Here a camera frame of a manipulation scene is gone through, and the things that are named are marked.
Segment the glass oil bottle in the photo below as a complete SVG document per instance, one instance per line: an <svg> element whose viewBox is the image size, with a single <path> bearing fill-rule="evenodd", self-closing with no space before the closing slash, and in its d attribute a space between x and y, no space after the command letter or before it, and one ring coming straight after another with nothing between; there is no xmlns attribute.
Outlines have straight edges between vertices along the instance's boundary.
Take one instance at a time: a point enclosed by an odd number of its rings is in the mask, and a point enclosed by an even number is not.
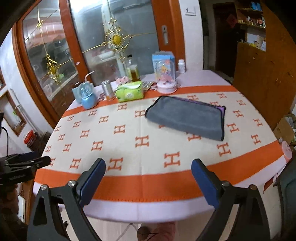
<svg viewBox="0 0 296 241"><path fill-rule="evenodd" d="M126 71L129 79L132 82L140 81L140 74L136 61L133 59L132 54L127 56Z"/></svg>

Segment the wooden cabinet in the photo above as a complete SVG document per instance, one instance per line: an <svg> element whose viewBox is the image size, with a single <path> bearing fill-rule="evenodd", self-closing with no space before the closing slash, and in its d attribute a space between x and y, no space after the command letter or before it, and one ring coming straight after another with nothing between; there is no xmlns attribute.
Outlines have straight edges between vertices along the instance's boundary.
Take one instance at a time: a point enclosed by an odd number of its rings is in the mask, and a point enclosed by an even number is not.
<svg viewBox="0 0 296 241"><path fill-rule="evenodd" d="M292 109L295 100L295 42L287 29L262 1L267 21L266 50L237 45L234 87L259 111L271 129Z"/></svg>

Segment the wooden glass sliding door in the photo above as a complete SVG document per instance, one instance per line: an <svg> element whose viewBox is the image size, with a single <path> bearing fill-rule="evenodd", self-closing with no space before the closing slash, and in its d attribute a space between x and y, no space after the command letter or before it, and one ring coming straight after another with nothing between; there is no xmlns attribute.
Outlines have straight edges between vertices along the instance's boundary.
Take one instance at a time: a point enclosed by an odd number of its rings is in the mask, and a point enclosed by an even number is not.
<svg viewBox="0 0 296 241"><path fill-rule="evenodd" d="M158 51L185 57L178 1L33 1L12 41L25 86L50 126L72 103L72 85L114 81L129 65L152 74Z"/></svg>

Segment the purple and grey towel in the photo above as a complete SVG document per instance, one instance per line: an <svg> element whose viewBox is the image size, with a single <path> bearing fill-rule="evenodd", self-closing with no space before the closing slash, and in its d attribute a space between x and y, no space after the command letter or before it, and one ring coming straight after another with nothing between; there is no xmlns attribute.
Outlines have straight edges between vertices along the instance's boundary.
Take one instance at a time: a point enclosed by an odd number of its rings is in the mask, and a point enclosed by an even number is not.
<svg viewBox="0 0 296 241"><path fill-rule="evenodd" d="M162 95L147 108L145 118L177 131L223 141L225 111L225 106Z"/></svg>

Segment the pink glass dome music box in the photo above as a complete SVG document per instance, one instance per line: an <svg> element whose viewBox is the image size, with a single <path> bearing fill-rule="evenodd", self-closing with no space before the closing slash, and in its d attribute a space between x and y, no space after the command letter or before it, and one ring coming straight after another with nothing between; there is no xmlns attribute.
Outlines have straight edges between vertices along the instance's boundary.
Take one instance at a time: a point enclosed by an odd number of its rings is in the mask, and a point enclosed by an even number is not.
<svg viewBox="0 0 296 241"><path fill-rule="evenodd" d="M176 92L178 88L176 79L173 79L168 75L162 75L160 80L157 80L156 86L157 91L161 94L172 94Z"/></svg>

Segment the blister pill pack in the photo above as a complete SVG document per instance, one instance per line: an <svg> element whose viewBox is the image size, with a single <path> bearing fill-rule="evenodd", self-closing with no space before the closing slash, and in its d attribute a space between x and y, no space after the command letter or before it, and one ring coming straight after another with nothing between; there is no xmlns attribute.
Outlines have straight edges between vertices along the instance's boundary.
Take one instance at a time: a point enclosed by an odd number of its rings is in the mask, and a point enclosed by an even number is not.
<svg viewBox="0 0 296 241"><path fill-rule="evenodd" d="M153 84L154 84L153 81L143 81L142 82L142 89L143 89L143 91L144 92L148 91L152 87Z"/></svg>

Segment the silver metal tin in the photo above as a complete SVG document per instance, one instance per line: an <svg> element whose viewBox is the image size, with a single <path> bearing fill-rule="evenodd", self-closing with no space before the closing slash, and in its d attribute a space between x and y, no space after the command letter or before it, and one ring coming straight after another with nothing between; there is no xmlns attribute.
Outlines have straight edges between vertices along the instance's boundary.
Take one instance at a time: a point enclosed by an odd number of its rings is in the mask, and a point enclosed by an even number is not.
<svg viewBox="0 0 296 241"><path fill-rule="evenodd" d="M103 92L104 92L104 94L106 96L106 99L107 100L114 99L115 94L114 94L114 91L112 89L110 80L104 80L104 81L102 81L101 86L102 86Z"/></svg>

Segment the blue cartoon box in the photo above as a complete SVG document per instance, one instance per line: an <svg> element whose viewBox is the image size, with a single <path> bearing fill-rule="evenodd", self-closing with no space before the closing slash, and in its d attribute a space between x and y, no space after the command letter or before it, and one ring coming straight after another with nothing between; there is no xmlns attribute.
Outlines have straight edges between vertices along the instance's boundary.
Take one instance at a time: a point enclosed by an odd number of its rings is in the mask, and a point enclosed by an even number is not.
<svg viewBox="0 0 296 241"><path fill-rule="evenodd" d="M152 54L152 64L157 80L160 80L162 75L168 75L171 78L176 78L175 56L170 51L158 51Z"/></svg>

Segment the cardboard box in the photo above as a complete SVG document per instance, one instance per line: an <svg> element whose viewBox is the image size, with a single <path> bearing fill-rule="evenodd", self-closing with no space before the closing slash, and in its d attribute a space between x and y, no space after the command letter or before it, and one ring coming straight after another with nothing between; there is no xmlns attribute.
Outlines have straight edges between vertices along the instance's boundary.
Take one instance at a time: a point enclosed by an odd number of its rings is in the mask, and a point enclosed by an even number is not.
<svg viewBox="0 0 296 241"><path fill-rule="evenodd" d="M295 115L293 113L283 116L273 131L278 140L291 144L295 140Z"/></svg>

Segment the green tissue pack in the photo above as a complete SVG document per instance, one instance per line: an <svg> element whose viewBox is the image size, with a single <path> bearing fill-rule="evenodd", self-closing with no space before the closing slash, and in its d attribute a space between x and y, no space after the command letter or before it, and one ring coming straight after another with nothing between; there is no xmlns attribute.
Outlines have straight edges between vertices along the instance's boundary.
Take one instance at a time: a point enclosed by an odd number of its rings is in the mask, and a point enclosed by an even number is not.
<svg viewBox="0 0 296 241"><path fill-rule="evenodd" d="M144 91L141 81L130 82L119 85L115 91L118 102L127 102L144 98Z"/></svg>

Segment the pink flower ornament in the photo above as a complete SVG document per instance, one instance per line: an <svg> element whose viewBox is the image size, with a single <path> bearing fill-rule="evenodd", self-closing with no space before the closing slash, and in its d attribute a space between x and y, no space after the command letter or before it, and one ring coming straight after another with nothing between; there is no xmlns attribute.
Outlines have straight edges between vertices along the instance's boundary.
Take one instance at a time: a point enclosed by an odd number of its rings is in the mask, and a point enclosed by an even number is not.
<svg viewBox="0 0 296 241"><path fill-rule="evenodd" d="M124 77L117 78L115 82L117 85L123 85L123 84L129 83L130 79L127 76L124 76Z"/></svg>

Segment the blue ceramic pot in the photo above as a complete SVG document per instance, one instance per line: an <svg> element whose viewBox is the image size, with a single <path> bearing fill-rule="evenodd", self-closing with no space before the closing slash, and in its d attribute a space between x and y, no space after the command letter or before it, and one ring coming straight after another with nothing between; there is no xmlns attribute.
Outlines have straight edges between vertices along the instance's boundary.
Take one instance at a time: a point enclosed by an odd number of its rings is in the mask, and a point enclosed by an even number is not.
<svg viewBox="0 0 296 241"><path fill-rule="evenodd" d="M96 106L98 98L94 93L94 87L89 82L80 84L78 93L84 109L91 109Z"/></svg>

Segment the white pill bottle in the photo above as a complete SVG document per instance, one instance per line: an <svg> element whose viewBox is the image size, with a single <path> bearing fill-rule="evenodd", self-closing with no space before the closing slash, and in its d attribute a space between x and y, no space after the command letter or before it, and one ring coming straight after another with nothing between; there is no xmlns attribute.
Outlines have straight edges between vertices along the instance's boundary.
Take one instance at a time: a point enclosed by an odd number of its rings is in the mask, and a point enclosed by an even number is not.
<svg viewBox="0 0 296 241"><path fill-rule="evenodd" d="M178 71L180 74L183 74L186 72L186 64L185 64L184 59L178 60Z"/></svg>

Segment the orange H-pattern tablecloth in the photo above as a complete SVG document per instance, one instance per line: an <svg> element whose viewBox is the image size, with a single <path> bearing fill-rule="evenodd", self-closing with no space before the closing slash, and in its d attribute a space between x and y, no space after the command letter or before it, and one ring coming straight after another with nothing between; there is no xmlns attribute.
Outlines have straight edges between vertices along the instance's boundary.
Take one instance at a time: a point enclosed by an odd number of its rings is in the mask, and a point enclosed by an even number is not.
<svg viewBox="0 0 296 241"><path fill-rule="evenodd" d="M37 171L33 192L43 184L59 187L76 180L102 158L106 173L85 213L112 221L160 222L209 209L191 172L196 158L239 187L262 188L283 170L280 144L237 89L206 70L182 74L178 82L175 96L226 107L224 140L148 121L145 111L159 97L153 90L141 100L103 100L89 110L73 102L46 144L44 155L51 163Z"/></svg>

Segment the pink plastic stool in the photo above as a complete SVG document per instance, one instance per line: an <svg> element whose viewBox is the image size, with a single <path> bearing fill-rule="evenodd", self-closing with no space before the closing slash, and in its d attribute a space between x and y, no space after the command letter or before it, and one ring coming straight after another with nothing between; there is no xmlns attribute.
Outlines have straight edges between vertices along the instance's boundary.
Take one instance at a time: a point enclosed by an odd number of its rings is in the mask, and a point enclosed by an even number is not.
<svg viewBox="0 0 296 241"><path fill-rule="evenodd" d="M286 141L281 143L282 152L285 158L285 161L288 163L292 159L292 151L289 144Z"/></svg>

